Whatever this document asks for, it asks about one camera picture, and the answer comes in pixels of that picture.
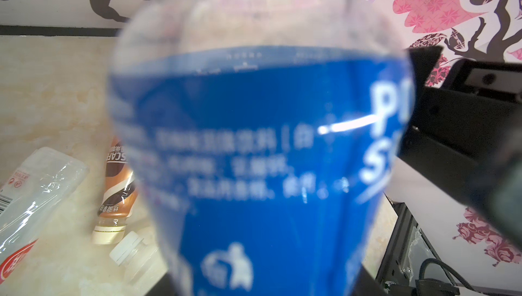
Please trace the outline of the Pocari Sweat bottle white cap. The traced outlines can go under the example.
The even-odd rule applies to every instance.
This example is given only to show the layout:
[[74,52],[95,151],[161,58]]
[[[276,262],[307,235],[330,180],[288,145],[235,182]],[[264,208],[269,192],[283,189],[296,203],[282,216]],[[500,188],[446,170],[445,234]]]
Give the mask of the Pocari Sweat bottle white cap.
[[366,0],[152,0],[107,104],[178,295],[349,295],[413,112]]

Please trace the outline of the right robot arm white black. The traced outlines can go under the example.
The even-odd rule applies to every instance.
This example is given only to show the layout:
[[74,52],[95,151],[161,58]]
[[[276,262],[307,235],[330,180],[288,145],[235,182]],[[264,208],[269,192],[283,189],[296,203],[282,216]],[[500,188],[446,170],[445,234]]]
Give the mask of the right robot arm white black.
[[440,47],[411,48],[416,101],[399,157],[521,245],[521,64],[459,60],[426,81]]

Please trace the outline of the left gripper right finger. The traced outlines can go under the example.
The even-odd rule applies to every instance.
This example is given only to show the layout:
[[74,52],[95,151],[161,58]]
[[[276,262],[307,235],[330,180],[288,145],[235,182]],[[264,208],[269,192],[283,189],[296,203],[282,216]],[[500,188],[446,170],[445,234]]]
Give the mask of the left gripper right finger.
[[387,296],[387,293],[362,267],[352,290],[352,296]]

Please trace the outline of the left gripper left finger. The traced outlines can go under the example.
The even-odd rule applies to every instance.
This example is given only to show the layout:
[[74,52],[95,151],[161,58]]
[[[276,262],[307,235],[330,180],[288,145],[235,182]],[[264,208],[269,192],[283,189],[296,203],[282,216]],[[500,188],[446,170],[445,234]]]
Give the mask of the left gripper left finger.
[[165,274],[145,296],[178,296],[178,291],[169,274]]

